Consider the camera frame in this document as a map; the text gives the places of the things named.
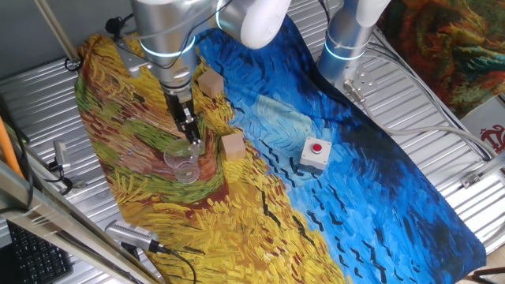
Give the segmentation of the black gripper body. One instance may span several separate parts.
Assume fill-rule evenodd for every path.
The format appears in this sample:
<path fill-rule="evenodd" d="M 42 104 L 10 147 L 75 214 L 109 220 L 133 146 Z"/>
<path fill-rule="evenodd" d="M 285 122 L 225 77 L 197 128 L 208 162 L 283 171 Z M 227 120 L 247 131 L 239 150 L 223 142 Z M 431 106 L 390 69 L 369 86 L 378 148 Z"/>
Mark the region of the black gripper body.
<path fill-rule="evenodd" d="M 191 81 L 184 84 L 170 84 L 169 82 L 160 82 L 163 94 L 166 99 L 168 110 L 173 119 L 185 120 L 185 110 L 194 114 L 193 94 L 191 91 Z"/>

